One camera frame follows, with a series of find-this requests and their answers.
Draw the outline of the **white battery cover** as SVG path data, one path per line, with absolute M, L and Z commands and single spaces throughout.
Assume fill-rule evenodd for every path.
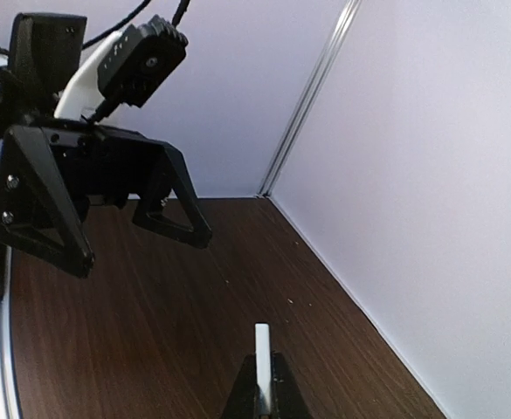
M 255 367 L 258 395 L 258 416 L 272 411 L 272 370 L 270 328 L 266 323 L 255 325 Z

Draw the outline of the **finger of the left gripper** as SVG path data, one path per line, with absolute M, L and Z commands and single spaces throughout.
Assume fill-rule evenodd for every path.
M 209 245 L 212 229 L 177 148 L 168 143 L 159 145 L 138 196 L 132 218 L 136 226 L 197 249 Z
M 94 254 L 43 131 L 13 125 L 0 154 L 0 243 L 86 278 Z

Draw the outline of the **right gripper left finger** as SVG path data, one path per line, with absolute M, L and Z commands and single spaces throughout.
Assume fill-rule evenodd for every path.
M 221 419 L 253 419 L 258 407 L 256 358 L 247 355 L 233 383 Z

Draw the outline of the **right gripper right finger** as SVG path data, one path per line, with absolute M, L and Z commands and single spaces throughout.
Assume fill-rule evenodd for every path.
M 272 352 L 272 405 L 271 418 L 312 418 L 291 368 L 280 352 Z

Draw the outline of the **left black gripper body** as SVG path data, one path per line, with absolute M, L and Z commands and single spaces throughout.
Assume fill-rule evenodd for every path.
M 69 196 L 74 202 L 101 196 L 123 207 L 130 195 L 144 198 L 167 171 L 172 146 L 114 127 L 60 124 L 42 128 Z

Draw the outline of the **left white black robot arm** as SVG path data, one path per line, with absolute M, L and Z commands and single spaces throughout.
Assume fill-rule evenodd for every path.
M 0 65 L 0 244 L 75 277 L 93 250 L 83 231 L 92 197 L 139 202 L 135 225 L 205 248 L 211 227 L 182 153 L 165 141 L 104 124 L 119 106 L 143 106 L 183 62 L 176 20 L 152 17 L 115 31 L 87 60 L 86 18 L 16 16 Z

